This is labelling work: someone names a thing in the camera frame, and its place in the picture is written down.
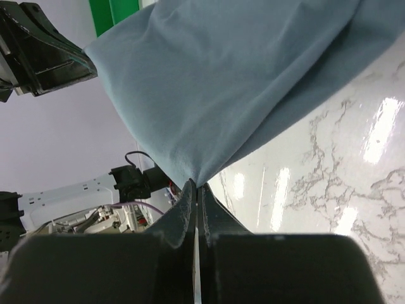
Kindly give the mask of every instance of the black cable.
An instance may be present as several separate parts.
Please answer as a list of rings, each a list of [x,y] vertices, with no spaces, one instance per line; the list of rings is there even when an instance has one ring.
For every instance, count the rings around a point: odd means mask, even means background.
[[[132,155],[132,154],[142,154],[142,155],[148,157],[154,164],[156,164],[154,162],[154,160],[149,156],[149,154],[147,154],[143,151],[131,151],[131,152],[128,152],[124,157],[125,157],[125,160],[127,161],[127,163],[129,163],[131,166],[134,166],[135,168],[136,168],[136,165],[132,161],[130,161],[130,159],[128,158],[128,155]]]
[[[46,222],[46,223],[43,223],[41,226],[39,226],[39,228],[38,228],[37,230],[33,231],[31,234],[34,235],[34,234],[40,233],[41,230],[43,230],[43,228],[45,228],[46,226],[48,226],[51,222],[52,222],[52,221],[50,220],[50,221],[48,221],[48,222]]]

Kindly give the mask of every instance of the black bracket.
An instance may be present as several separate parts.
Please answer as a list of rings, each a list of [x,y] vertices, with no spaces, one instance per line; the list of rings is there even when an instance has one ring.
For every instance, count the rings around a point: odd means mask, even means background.
[[[120,192],[120,203],[151,197],[151,188],[139,168],[127,165],[111,169],[109,174],[116,181],[114,188]]]
[[[26,233],[20,220],[24,211],[18,210],[19,198],[17,193],[0,192],[0,251],[11,251],[20,235]]]
[[[91,60],[35,3],[0,1],[0,101],[40,96],[97,76]]]

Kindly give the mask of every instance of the blue cloth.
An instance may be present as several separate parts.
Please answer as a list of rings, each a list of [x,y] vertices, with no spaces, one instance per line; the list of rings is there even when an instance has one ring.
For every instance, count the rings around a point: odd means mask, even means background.
[[[200,186],[324,102],[405,29],[405,0],[161,0],[85,48],[133,137]]]

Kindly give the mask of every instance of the robotic manipulator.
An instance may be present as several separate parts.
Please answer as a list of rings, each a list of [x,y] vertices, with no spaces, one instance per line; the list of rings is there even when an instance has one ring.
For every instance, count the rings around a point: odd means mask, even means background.
[[[0,1],[0,101],[96,76],[37,4]],[[134,200],[163,188],[175,204],[150,225],[154,212]],[[57,233],[15,247],[1,303],[383,303],[348,237],[254,235],[207,184],[178,193],[159,167],[134,164],[46,192],[0,192],[0,251]]]
[[[40,96],[94,77],[97,72],[91,60],[58,32],[38,4],[0,1],[1,102],[7,102],[13,91]],[[153,191],[170,185],[172,200],[174,187],[159,167],[142,173],[128,165],[88,182],[46,192],[0,192],[0,251],[12,249],[21,236],[44,230],[142,230],[153,221],[151,212],[125,203],[149,198]]]

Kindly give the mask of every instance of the gray fabric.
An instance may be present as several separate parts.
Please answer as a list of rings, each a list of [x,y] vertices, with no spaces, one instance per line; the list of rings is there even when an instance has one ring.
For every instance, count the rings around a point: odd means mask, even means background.
[[[126,126],[197,186],[314,109],[405,29],[405,0],[161,0],[85,48]]]

